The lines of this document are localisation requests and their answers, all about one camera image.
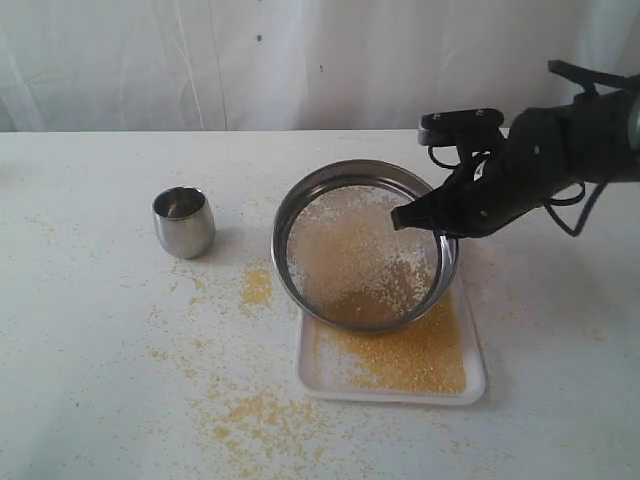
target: white curtain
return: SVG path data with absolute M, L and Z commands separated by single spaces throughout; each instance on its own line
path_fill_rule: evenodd
M 640 73 L 638 0 L 0 0 L 0 131 L 413 128 Z

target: table surface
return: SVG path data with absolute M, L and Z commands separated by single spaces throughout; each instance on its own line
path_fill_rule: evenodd
M 288 189 L 349 158 L 445 175 L 412 131 L 0 135 L 0 477 L 638 478 L 638 186 L 608 188 L 578 239 L 536 211 L 463 242 L 478 403 L 340 403 L 294 378 L 269 244 Z M 153 231 L 183 184 L 218 227 L 195 261 Z

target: sieve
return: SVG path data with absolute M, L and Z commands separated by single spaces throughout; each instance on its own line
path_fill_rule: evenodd
M 390 331 L 425 315 L 453 279 L 458 242 L 440 232 L 396 232 L 391 210 L 430 190 L 377 160 L 341 161 L 303 178 L 280 204 L 271 238 L 287 293 L 318 320 L 358 332 Z

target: white tray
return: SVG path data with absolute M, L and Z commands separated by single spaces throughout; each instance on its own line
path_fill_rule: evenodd
M 314 351 L 317 321 L 304 312 L 300 315 L 300 340 L 296 352 L 296 376 L 306 392 L 314 397 L 331 400 L 363 402 L 400 402 L 433 405 L 470 405 L 477 401 L 485 389 L 485 375 L 482 355 L 478 346 L 476 329 L 469 302 L 462 282 L 457 277 L 451 285 L 453 308 L 461 336 L 463 367 L 466 375 L 466 389 L 455 395 L 409 393 L 397 390 L 344 386 L 332 382 L 334 375 L 322 372 L 339 372 L 350 368 L 341 361 L 338 350 L 320 359 Z

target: stainless steel cup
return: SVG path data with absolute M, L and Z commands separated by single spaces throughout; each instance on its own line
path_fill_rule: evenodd
M 178 258 L 194 258 L 213 243 L 216 226 L 207 197 L 193 187 L 175 187 L 153 201 L 156 235 L 162 248 Z

